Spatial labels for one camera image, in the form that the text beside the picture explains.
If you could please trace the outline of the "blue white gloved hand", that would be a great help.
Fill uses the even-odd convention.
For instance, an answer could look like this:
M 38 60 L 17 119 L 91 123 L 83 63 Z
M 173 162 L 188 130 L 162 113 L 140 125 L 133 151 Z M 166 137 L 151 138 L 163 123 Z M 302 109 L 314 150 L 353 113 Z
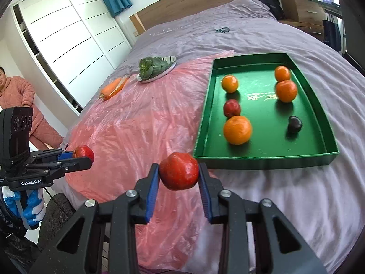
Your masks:
M 23 223 L 22 218 L 24 218 L 27 221 L 27 229 L 36 229 L 44 218 L 46 207 L 44 205 L 42 189 L 35 189 L 30 192 L 23 212 L 20 212 L 16 205 L 16 201 L 22 199 L 19 191 L 12 191 L 4 186 L 1 187 L 1 197 L 2 204 L 9 217 L 13 220 L 19 220 L 21 223 Z

